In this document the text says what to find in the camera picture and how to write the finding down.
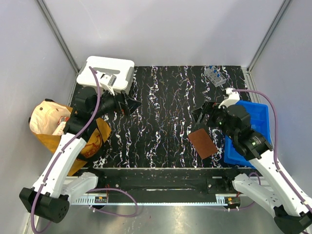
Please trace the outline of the beige plastic bin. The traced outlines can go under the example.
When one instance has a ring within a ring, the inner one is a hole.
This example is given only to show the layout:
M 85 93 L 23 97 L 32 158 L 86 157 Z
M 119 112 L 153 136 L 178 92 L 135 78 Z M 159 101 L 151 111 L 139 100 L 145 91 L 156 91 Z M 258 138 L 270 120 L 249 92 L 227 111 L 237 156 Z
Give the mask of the beige plastic bin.
M 97 87 L 95 87 L 95 86 L 83 85 L 82 87 L 83 88 L 85 88 L 85 87 L 92 87 L 95 91 L 97 91 Z M 116 93 L 121 93 L 121 91 L 124 91 L 128 95 L 130 90 L 131 90 L 131 86 L 127 86 L 125 89 L 117 89 L 117 88 L 113 87 L 113 90 L 114 90 L 115 94 Z M 101 95 L 104 93 L 104 91 L 105 91 L 105 89 L 100 86 L 100 94 Z

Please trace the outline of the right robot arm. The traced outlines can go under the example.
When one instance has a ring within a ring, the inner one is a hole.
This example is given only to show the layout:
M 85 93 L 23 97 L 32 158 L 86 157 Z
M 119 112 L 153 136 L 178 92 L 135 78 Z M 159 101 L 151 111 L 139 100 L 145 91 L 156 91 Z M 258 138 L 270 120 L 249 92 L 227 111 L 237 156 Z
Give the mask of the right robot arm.
M 232 140 L 235 150 L 249 161 L 265 178 L 270 190 L 253 182 L 246 174 L 229 176 L 222 180 L 227 193 L 243 193 L 265 209 L 285 234 L 307 233 L 312 224 L 312 200 L 297 185 L 288 185 L 282 169 L 273 158 L 273 147 L 267 139 L 252 128 L 250 114 L 242 105 L 219 107 L 218 103 L 205 102 L 192 110 L 196 123 L 208 115 L 208 125 L 219 128 Z

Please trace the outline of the white plastic lid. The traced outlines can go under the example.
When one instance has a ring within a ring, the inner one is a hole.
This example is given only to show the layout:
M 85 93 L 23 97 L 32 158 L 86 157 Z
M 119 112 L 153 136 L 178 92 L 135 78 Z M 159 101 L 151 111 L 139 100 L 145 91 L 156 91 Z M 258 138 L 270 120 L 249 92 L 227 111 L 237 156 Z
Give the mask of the white plastic lid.
M 133 83 L 135 63 L 132 60 L 89 56 L 80 70 L 77 83 L 96 88 L 96 80 L 91 68 L 96 72 L 100 88 L 112 95 L 129 94 Z

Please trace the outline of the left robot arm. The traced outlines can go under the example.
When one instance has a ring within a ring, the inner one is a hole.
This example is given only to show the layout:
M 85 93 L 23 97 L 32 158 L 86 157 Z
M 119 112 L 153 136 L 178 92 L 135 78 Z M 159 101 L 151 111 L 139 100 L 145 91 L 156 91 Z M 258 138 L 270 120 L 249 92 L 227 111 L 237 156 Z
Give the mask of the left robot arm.
M 64 181 L 74 161 L 82 158 L 81 151 L 92 133 L 99 129 L 96 120 L 110 111 L 129 116 L 140 105 L 140 101 L 125 92 L 112 95 L 108 91 L 97 92 L 93 87 L 83 88 L 76 96 L 74 109 L 48 166 L 32 188 L 22 188 L 19 194 L 27 211 L 32 216 L 59 223 L 70 205 L 84 194 L 94 197 L 94 201 L 88 203 L 93 208 L 104 206 L 107 199 L 94 192 L 118 190 L 105 187 L 104 173 L 90 168 L 69 184 L 65 185 Z

